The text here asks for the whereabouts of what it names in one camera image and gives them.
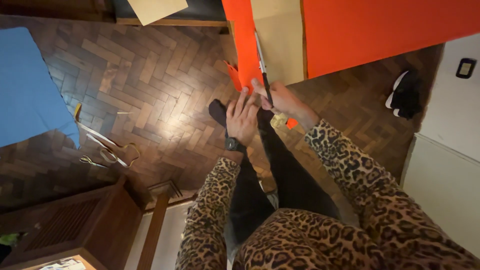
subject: leopard print jacket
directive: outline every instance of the leopard print jacket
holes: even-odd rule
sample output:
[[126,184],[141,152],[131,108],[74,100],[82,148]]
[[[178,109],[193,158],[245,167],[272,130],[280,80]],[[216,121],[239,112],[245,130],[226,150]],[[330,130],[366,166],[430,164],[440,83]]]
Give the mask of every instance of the leopard print jacket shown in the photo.
[[[351,140],[322,120],[305,136],[352,204],[361,228],[278,209],[239,248],[233,269],[480,269]],[[239,166],[220,158],[187,217],[177,270],[224,270],[224,225]]]

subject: left hand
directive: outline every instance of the left hand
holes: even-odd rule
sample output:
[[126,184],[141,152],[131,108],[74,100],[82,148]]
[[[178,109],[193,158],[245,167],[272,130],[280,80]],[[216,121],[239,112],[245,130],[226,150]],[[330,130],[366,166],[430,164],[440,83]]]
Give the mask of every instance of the left hand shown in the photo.
[[232,101],[227,108],[227,131],[230,137],[248,146],[257,130],[258,107],[254,105],[258,94],[253,92],[247,103],[248,87],[244,87],[238,101]]

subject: wristwatch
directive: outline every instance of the wristwatch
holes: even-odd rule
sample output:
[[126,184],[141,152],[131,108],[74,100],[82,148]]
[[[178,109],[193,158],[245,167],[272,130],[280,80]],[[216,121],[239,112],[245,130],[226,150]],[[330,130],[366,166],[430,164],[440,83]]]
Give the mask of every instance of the wristwatch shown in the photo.
[[229,151],[238,151],[245,153],[247,151],[247,147],[242,145],[237,139],[234,137],[228,137],[225,139],[225,149]]

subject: wooden floor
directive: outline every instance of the wooden floor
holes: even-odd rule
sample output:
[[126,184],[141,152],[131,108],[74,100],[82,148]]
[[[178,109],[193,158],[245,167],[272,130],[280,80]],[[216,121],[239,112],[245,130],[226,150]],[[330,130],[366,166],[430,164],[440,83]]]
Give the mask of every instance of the wooden floor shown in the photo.
[[[32,33],[69,110],[82,103],[83,124],[119,144],[136,143],[142,155],[130,169],[81,163],[78,159],[85,154],[102,161],[97,144],[86,139],[84,130],[80,150],[56,131],[0,148],[1,211],[110,184],[119,173],[129,175],[137,189],[172,180],[184,197],[202,186],[224,142],[224,129],[208,115],[207,105],[215,98],[227,102],[238,95],[222,62],[218,28],[0,17],[1,28],[15,26]],[[399,177],[420,121],[395,117],[384,102],[396,77],[410,66],[427,82],[427,97],[438,51],[438,46],[422,49],[291,88]],[[289,130],[284,121],[275,117],[272,124],[343,207],[346,202],[338,188],[303,142],[304,131]],[[265,188],[273,189],[259,136],[248,152]],[[135,152],[120,156],[129,162]]]

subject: blue cloth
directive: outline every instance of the blue cloth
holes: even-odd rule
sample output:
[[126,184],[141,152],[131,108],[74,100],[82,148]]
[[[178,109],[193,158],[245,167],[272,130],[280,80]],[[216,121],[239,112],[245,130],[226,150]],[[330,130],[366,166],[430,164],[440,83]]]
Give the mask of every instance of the blue cloth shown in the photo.
[[0,30],[0,147],[52,129],[80,146],[78,127],[28,29]]

